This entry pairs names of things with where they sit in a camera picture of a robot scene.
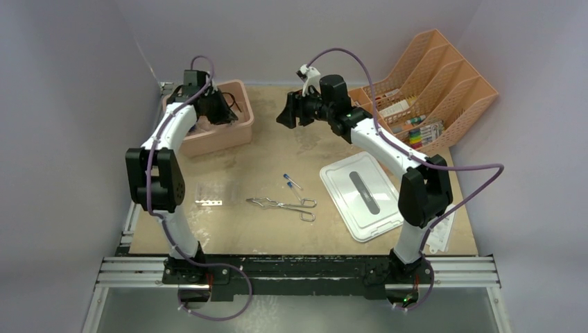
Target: wall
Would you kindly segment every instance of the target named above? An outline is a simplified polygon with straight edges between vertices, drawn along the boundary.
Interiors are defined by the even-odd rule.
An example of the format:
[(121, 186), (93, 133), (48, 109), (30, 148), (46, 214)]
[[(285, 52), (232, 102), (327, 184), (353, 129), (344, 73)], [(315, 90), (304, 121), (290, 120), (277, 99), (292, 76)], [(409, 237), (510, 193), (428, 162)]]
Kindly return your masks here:
[[(588, 3), (484, 0), (458, 48), (501, 93), (453, 150), (505, 172), (467, 209), (517, 332), (586, 332)], [(460, 174), (470, 193), (488, 174)]]
[[(204, 53), (214, 60), (219, 81), (265, 84), (299, 84), (300, 66), (333, 46), (356, 52), (374, 78), (384, 78), (419, 32), (439, 28), (457, 42), (481, 2), (118, 1), (159, 80), (181, 81), (190, 59)], [(316, 66), (348, 83), (365, 82), (344, 54), (328, 55)]]
[(114, 1), (0, 1), (0, 332), (79, 332), (157, 82)]

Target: white paper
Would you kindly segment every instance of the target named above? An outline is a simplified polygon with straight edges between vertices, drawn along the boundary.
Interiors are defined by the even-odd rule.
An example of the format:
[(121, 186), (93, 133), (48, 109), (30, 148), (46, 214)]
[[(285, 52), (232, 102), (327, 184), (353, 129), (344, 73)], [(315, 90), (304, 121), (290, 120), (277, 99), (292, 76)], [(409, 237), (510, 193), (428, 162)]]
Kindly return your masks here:
[[(447, 206), (447, 210), (450, 210), (453, 207), (455, 207), (455, 205), (449, 205)], [(451, 226), (453, 225), (455, 216), (455, 212), (450, 214), (437, 224), (433, 228), (433, 231), (431, 231), (426, 240), (426, 245), (429, 246), (431, 253), (435, 254), (437, 251), (447, 252), (447, 244), (449, 243), (449, 235), (451, 234)]]

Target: table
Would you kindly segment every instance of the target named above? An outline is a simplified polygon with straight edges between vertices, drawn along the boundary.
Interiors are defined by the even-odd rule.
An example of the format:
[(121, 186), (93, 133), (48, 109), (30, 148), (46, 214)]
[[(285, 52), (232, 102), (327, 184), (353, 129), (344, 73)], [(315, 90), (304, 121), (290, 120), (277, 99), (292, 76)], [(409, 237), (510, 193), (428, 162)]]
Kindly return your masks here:
[[(247, 87), (254, 112), (253, 141), (250, 144), (178, 161), (187, 187), (184, 211), (192, 233), (205, 253), (219, 254), (303, 254), (383, 255), (396, 244), (401, 228), (371, 241), (355, 241), (341, 219), (320, 177), (319, 170), (362, 150), (347, 144), (331, 132), (326, 122), (290, 130), (275, 122), (283, 110), (286, 93), (292, 87)], [(453, 165), (449, 149), (438, 152)], [(246, 198), (268, 196), (294, 203), (294, 194), (282, 177), (289, 174), (318, 206), (313, 223), (301, 221), (298, 213), (263, 210)], [(399, 180), (390, 173), (399, 189)], [(450, 173), (453, 202), (462, 200), (455, 173)], [(196, 186), (217, 185), (232, 189), (234, 200), (222, 206), (202, 207), (194, 203)], [(146, 212), (140, 212), (130, 247), (132, 254), (166, 254), (168, 245), (161, 226)], [(439, 255), (477, 255), (476, 244), (465, 207), (456, 212), (449, 248)]]

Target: beige table surface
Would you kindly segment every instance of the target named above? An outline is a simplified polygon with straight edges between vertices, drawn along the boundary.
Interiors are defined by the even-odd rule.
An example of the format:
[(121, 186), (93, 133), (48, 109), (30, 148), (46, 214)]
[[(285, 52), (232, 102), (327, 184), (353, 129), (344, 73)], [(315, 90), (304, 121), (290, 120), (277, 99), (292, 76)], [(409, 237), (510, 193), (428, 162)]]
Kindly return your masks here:
[[(206, 253), (234, 254), (388, 254), (401, 228), (366, 243), (355, 241), (323, 185), (322, 167), (362, 150), (334, 135), (326, 122), (290, 130), (275, 122), (283, 110), (291, 87), (247, 87), (253, 109), (253, 141), (198, 157), (179, 156), (187, 187), (184, 211), (192, 233)], [(438, 152), (453, 165), (449, 149)], [(305, 198), (316, 199), (313, 223), (288, 210), (263, 210), (246, 198), (268, 196), (285, 203), (296, 201), (282, 175), (298, 182)], [(399, 189), (399, 181), (388, 173)], [(453, 202), (462, 200), (455, 173), (450, 173)], [(196, 186), (215, 185), (232, 189), (234, 200), (223, 206), (202, 207), (194, 203)], [(161, 226), (146, 212), (139, 214), (130, 253), (168, 252)], [(472, 227), (465, 207), (457, 211), (446, 253), (477, 255)]]

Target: white lid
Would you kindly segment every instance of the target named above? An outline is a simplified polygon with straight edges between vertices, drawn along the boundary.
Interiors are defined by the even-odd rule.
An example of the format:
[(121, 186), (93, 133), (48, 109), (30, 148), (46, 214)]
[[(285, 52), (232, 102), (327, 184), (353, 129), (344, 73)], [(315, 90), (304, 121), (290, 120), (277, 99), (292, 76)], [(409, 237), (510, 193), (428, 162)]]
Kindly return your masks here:
[(402, 225), (398, 191), (369, 153), (325, 166), (320, 179), (355, 240), (369, 241)]

